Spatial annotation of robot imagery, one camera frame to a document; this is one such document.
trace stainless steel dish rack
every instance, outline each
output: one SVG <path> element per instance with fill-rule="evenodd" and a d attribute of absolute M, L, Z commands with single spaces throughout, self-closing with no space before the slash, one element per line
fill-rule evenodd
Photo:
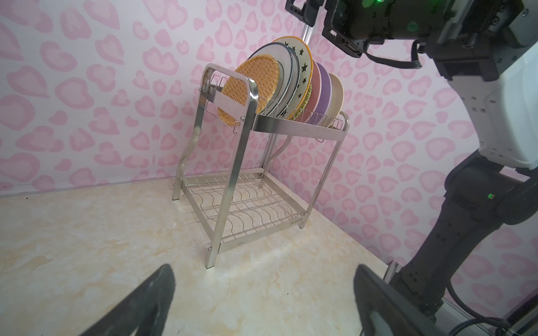
<path fill-rule="evenodd" d="M 221 73 L 221 78 L 222 75 L 234 77 L 245 83 L 245 105 L 220 92 L 222 87 L 219 84 L 222 84 L 222 80 L 217 85 L 212 84 L 215 72 Z M 231 168 L 225 173 L 185 176 L 185 165 L 200 137 L 208 102 L 212 102 L 238 121 L 233 132 L 239 134 L 239 142 L 231 157 Z M 183 191 L 211 240 L 207 268 L 215 265 L 218 253 L 294 225 L 304 228 L 349 128 L 349 118 L 344 112 L 340 112 L 339 118 L 336 119 L 317 116 L 323 118 L 319 124 L 331 125 L 322 127 L 264 116 L 263 113 L 256 114 L 257 105 L 258 87 L 254 80 L 212 63 L 206 66 L 200 84 L 194 129 L 181 154 L 172 199 L 179 199 L 181 190 Z M 241 170 L 251 131 L 271 135 L 265 148 L 262 167 Z M 287 138 L 271 155 L 278 134 L 287 135 Z M 273 160 L 284 151 L 293 136 L 336 141 L 307 209 L 274 183 L 268 173 Z"/>

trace wallpaper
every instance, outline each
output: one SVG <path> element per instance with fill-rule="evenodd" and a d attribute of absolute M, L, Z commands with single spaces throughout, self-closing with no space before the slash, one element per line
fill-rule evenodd
<path fill-rule="evenodd" d="M 301 29 L 274 0 L 2 1 L 0 195 L 175 175 L 205 65 Z M 188 173 L 230 164 L 237 136 L 204 122 Z"/>
<path fill-rule="evenodd" d="M 279 0 L 2 1 L 0 195 L 173 176 L 203 67 L 234 69 L 301 29 Z M 342 79 L 351 118 L 316 208 L 382 260 L 406 263 L 435 223 L 446 174 L 477 147 L 472 124 L 429 59 L 420 70 L 353 59 L 319 28 L 310 45 Z M 372 52 L 402 59 L 410 43 Z M 228 168 L 234 141 L 206 113 L 187 172 Z M 243 167 L 260 165 L 266 141 L 252 133 Z M 272 173 L 308 201 L 333 146 L 296 138 Z M 472 308 L 502 316 L 535 292 L 536 222 L 503 226 L 457 272 Z"/>
<path fill-rule="evenodd" d="M 425 55 L 419 70 L 354 59 L 326 41 L 320 26 L 309 45 L 315 60 L 342 80 L 351 121 L 315 207 L 383 261 L 406 264 L 437 220 L 446 175 L 478 148 L 469 116 Z M 411 41 L 388 41 L 370 52 L 409 60 L 410 48 Z M 271 173 L 310 201 L 333 147 L 294 138 Z M 536 294 L 537 225 L 538 216 L 503 225 L 478 245 L 452 278 L 464 302 L 504 316 Z"/>

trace grey-rimmed plate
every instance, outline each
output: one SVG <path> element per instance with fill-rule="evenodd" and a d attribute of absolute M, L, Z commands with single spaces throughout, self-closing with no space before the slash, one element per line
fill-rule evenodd
<path fill-rule="evenodd" d="M 266 107 L 261 114 L 275 117 L 286 110 L 295 94 L 295 88 L 299 82 L 299 59 L 297 55 L 285 44 L 273 42 L 256 50 L 251 56 L 267 54 L 273 56 L 280 67 L 279 81 L 273 97 L 269 97 Z"/>

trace plate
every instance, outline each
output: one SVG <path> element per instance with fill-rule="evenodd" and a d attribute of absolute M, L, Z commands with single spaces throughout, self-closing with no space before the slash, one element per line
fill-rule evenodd
<path fill-rule="evenodd" d="M 327 112 L 327 108 L 329 107 L 329 103 L 331 102 L 332 96 L 331 77 L 329 76 L 329 73 L 323 65 L 318 63 L 317 66 L 320 69 L 321 75 L 321 92 L 320 100 L 317 103 L 316 110 L 308 121 L 308 123 L 311 125 L 317 125 L 319 122 L 321 122 L 321 119 L 323 119 L 323 115 Z"/>
<path fill-rule="evenodd" d="M 289 101 L 286 112 L 281 116 L 281 118 L 284 119 L 291 119 L 291 117 L 296 113 L 296 108 L 301 106 L 305 100 L 305 95 L 308 92 L 308 87 L 310 86 L 310 81 L 312 80 L 312 67 L 314 61 L 312 60 L 312 54 L 308 46 L 301 39 L 295 36 L 281 37 L 274 40 L 274 42 L 284 43 L 295 52 L 299 59 L 300 77 L 295 90 L 295 95 L 293 95 L 292 99 Z"/>
<path fill-rule="evenodd" d="M 277 89 L 280 69 L 277 60 L 268 54 L 256 55 L 237 67 L 236 72 L 252 78 L 258 85 L 258 95 L 260 97 L 272 97 Z M 222 94 L 232 98 L 241 105 L 246 104 L 247 89 L 243 81 L 230 77 L 224 87 Z M 267 100 L 259 99 L 256 113 L 260 113 L 265 107 Z M 218 117 L 228 126 L 233 127 L 237 120 L 231 115 L 218 109 Z"/>
<path fill-rule="evenodd" d="M 297 118 L 292 120 L 299 121 L 300 123 L 306 123 L 312 116 L 312 112 L 316 110 L 317 104 L 320 101 L 321 73 L 320 68 L 317 66 L 317 62 L 314 62 L 314 70 L 312 71 L 312 80 L 310 81 L 310 86 L 312 87 L 312 91 L 305 109 Z"/>
<path fill-rule="evenodd" d="M 334 119 L 331 118 L 338 117 L 338 114 L 342 109 L 342 105 L 344 105 L 344 86 L 342 85 L 340 78 L 333 74 L 329 74 L 329 76 L 331 77 L 332 96 L 331 102 L 329 103 L 329 108 L 327 109 L 327 113 L 325 113 L 325 115 L 330 118 L 326 118 L 321 122 L 320 126 L 323 127 L 329 127 L 332 125 Z"/>
<path fill-rule="evenodd" d="M 285 44 L 279 42 L 273 42 L 264 45 L 263 47 L 256 50 L 249 57 L 249 59 L 261 54 L 268 54 L 273 56 L 277 60 L 280 68 L 280 76 L 279 82 L 277 84 L 277 89 L 275 90 L 274 95 L 272 97 L 269 97 L 267 105 L 261 112 L 261 114 L 268 116 L 277 108 L 279 104 L 282 103 L 282 101 L 286 97 L 286 93 L 288 92 L 290 83 L 292 82 L 292 70 L 297 68 L 299 61 L 295 60 L 296 64 L 294 66 L 293 59 L 296 58 L 296 56 L 288 47 L 286 47 Z"/>

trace beige floor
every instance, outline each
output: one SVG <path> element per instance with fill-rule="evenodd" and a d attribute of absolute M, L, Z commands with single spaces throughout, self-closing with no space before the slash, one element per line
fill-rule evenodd
<path fill-rule="evenodd" d="M 165 335 L 358 335 L 356 267 L 386 266 L 336 225 L 315 211 L 207 270 L 209 239 L 171 195 L 166 179 L 0 199 L 0 333 L 78 335 L 169 263 Z"/>

